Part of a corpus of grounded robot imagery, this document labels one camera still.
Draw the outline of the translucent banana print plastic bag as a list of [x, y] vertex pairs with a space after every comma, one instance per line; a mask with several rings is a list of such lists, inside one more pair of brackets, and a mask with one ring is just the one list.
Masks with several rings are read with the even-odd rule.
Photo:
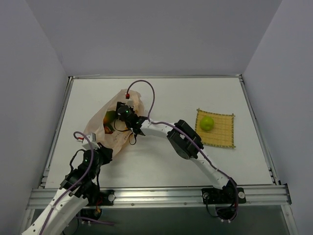
[[[122, 89], [114, 97], [112, 97], [105, 105], [89, 120], [87, 123], [84, 134], [94, 133], [96, 135], [96, 141], [101, 143], [104, 147], [113, 150], [113, 156], [115, 156], [120, 150], [125, 147], [129, 142], [129, 136], [131, 131], [120, 132], [115, 129], [112, 134], [105, 134], [103, 127], [103, 118], [105, 113], [110, 110], [116, 110], [117, 102], [126, 103], [125, 94], [127, 90]], [[144, 104], [141, 100], [141, 94], [137, 92], [138, 107], [134, 109], [135, 113], [139, 116], [144, 115]], [[111, 123], [112, 127], [116, 127], [119, 130], [126, 130], [124, 122], [116, 121]]]

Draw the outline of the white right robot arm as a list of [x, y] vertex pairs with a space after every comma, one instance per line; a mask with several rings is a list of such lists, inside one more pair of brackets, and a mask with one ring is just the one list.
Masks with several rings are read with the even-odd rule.
[[192, 161], [208, 177], [211, 185], [218, 189], [217, 196], [221, 201], [228, 202], [235, 196], [235, 181], [213, 164], [205, 152], [201, 137], [187, 122], [181, 119], [174, 124], [153, 122], [148, 117], [137, 115], [133, 107], [123, 102], [117, 103], [115, 116], [135, 136], [167, 139], [181, 158]]

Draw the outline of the green fake pear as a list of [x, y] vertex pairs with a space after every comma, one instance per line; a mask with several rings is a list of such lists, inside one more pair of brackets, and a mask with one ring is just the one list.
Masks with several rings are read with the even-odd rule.
[[210, 116], [204, 116], [201, 120], [200, 120], [200, 129], [203, 131], [211, 131], [214, 128], [214, 120], [212, 117]]

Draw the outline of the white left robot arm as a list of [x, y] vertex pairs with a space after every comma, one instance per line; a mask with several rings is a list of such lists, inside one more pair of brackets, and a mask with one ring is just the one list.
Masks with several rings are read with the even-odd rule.
[[113, 205], [109, 196], [113, 190], [100, 191], [100, 168], [112, 161], [112, 149], [103, 146], [96, 150], [79, 149], [83, 152], [82, 162], [74, 168], [70, 160], [70, 172], [61, 182], [60, 187], [39, 217], [27, 228], [23, 235], [59, 235], [71, 220], [85, 206], [95, 206], [93, 210], [83, 213], [83, 220], [96, 221], [101, 211], [100, 205]]

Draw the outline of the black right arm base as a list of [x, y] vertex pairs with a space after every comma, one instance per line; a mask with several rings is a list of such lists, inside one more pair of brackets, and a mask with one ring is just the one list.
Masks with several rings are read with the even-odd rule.
[[239, 205], [246, 203], [246, 194], [243, 188], [237, 188], [237, 190], [232, 187], [202, 188], [201, 195], [209, 215], [222, 222], [230, 223], [234, 220], [238, 215]]

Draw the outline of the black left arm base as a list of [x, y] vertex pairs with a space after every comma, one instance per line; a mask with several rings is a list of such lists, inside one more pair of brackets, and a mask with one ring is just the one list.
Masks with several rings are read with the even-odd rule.
[[99, 220], [104, 206], [113, 206], [115, 200], [114, 190], [101, 190], [96, 193], [85, 209], [81, 209], [79, 215], [81, 220]]

